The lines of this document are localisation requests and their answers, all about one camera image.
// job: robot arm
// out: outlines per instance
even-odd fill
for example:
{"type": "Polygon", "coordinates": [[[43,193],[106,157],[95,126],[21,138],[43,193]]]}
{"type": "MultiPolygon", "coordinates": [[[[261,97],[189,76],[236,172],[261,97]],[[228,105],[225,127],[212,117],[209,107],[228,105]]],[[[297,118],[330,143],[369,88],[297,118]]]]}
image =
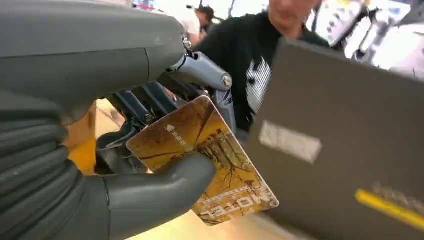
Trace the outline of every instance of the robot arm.
{"type": "Polygon", "coordinates": [[[83,176],[63,124],[184,55],[176,20],[89,0],[0,2],[0,238],[126,239],[187,212],[215,175],[192,155],[158,174],[83,176]]]}

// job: card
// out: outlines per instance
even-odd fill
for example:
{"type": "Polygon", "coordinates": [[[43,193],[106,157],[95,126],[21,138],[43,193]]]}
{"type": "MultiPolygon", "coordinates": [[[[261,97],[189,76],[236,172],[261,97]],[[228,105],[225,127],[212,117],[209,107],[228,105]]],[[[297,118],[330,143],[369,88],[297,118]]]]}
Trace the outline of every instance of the card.
{"type": "Polygon", "coordinates": [[[216,176],[192,210],[209,226],[279,205],[207,96],[200,96],[130,139],[128,149],[152,172],[197,152],[216,176]]]}

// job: floor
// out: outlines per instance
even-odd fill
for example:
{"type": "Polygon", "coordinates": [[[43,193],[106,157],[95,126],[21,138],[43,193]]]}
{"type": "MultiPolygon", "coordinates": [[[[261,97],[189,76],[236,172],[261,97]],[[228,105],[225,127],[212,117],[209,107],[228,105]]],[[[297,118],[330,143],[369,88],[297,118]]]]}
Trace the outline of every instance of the floor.
{"type": "MultiPolygon", "coordinates": [[[[124,119],[113,114],[113,106],[107,100],[98,100],[96,112],[96,136],[117,131],[124,119]]],[[[187,214],[154,228],[130,240],[305,240],[294,236],[261,214],[254,214],[209,227],[190,211],[187,214]]]]}

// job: gray laptop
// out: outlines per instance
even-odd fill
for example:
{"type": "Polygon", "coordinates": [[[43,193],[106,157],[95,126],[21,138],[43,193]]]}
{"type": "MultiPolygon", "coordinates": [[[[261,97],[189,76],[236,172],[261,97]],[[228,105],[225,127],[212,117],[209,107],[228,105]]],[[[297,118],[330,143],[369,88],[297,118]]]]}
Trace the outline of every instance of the gray laptop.
{"type": "Polygon", "coordinates": [[[281,43],[247,153],[280,201],[265,213],[323,240],[424,240],[424,83],[281,43]]]}

